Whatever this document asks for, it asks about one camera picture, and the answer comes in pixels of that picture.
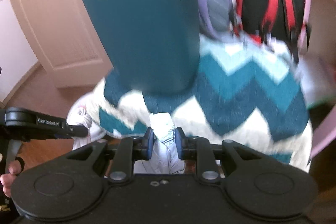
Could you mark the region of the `left hand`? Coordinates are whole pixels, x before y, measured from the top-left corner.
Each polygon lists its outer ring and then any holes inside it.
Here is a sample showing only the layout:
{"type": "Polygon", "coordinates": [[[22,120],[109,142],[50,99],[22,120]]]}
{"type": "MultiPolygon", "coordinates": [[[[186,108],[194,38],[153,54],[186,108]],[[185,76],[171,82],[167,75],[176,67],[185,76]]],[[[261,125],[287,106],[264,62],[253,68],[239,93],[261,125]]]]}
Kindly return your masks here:
{"type": "Polygon", "coordinates": [[[8,172],[1,175],[1,184],[3,192],[6,197],[11,198],[11,186],[19,174],[23,172],[25,162],[21,157],[16,157],[14,161],[9,164],[8,172]]]}

